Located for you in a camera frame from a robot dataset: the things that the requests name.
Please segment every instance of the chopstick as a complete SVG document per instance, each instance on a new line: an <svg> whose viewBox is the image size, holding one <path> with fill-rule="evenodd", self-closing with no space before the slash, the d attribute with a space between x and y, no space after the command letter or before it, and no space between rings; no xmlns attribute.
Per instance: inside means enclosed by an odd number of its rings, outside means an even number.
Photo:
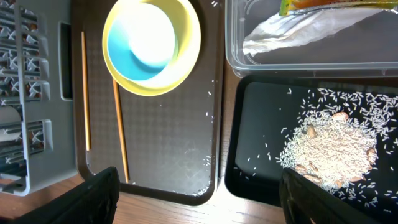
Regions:
<svg viewBox="0 0 398 224"><path fill-rule="evenodd" d="M91 149L90 109L88 107L87 58L85 33L81 32L81 62L83 65L83 103L85 111L86 150Z"/></svg>
<svg viewBox="0 0 398 224"><path fill-rule="evenodd" d="M123 129L123 118L120 107L120 95L119 95L119 85L113 79L113 92L114 92L114 101L116 104L116 115L118 117L118 128L119 128L119 138L120 138L120 148L122 150L122 159L123 159L123 169L124 176L126 178L126 183L129 183L129 165L127 163L127 152L126 152L126 142L124 140L124 129Z"/></svg>

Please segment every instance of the clear plastic bin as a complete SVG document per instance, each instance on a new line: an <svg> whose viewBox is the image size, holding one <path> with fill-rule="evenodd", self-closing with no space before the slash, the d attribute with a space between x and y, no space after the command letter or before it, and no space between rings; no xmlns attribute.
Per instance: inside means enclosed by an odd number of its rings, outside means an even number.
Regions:
<svg viewBox="0 0 398 224"><path fill-rule="evenodd" d="M398 75L397 70L392 70L398 68L398 15L391 12L380 12L304 46L277 49L255 57L244 55L245 36L278 13L280 1L226 0L226 58L237 76L260 70L306 70L301 74L310 77L325 70L334 70L329 72L332 77L345 77L352 70L373 70L365 72L373 77Z"/></svg>

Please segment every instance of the brown tray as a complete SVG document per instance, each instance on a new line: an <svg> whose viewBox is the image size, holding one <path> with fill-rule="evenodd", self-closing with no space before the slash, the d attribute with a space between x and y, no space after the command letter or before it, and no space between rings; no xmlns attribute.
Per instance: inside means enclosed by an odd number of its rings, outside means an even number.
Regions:
<svg viewBox="0 0 398 224"><path fill-rule="evenodd" d="M109 166L121 191L201 205L217 186L224 33L222 7L191 0L201 25L201 49L188 78L169 93L144 97L119 88L131 181L125 183L112 77L101 46L116 1L72 1L73 112L76 158L84 179ZM85 32L91 150L86 152L81 32Z"/></svg>

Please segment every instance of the bowl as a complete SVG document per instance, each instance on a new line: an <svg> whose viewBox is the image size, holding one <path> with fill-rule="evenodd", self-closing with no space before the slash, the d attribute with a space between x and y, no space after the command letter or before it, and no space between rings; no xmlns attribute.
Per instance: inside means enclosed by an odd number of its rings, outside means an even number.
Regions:
<svg viewBox="0 0 398 224"><path fill-rule="evenodd" d="M152 4L128 1L109 31L109 58L124 78L147 80L177 55L175 39L173 25L164 11Z"/></svg>
<svg viewBox="0 0 398 224"><path fill-rule="evenodd" d="M109 57L109 32L118 14L132 2L157 6L169 17L175 32L178 50L165 68L146 80L128 80L114 67ZM113 6L105 22L103 32L103 55L112 77L127 91L142 96L167 93L181 84L192 71L200 50L201 34L197 14L189 0L119 0Z"/></svg>

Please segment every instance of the yellow bowl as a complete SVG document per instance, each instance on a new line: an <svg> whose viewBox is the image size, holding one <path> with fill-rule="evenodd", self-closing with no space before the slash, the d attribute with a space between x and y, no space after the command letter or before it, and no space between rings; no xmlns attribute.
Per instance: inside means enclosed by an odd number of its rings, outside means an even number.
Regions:
<svg viewBox="0 0 398 224"><path fill-rule="evenodd" d="M127 5L124 2L128 1L153 4L163 10L172 22L178 42L178 55L175 60L172 60L166 66L165 70L167 69L167 71L164 72L180 74L180 78L173 84L163 88L148 88L125 79L113 66L108 52L109 31L118 12L124 7L124 4ZM106 66L119 85L137 95L157 96L173 90L188 77L198 58L200 41L201 35L198 16L189 0L119 0L113 6L106 19L102 38L102 50Z"/></svg>

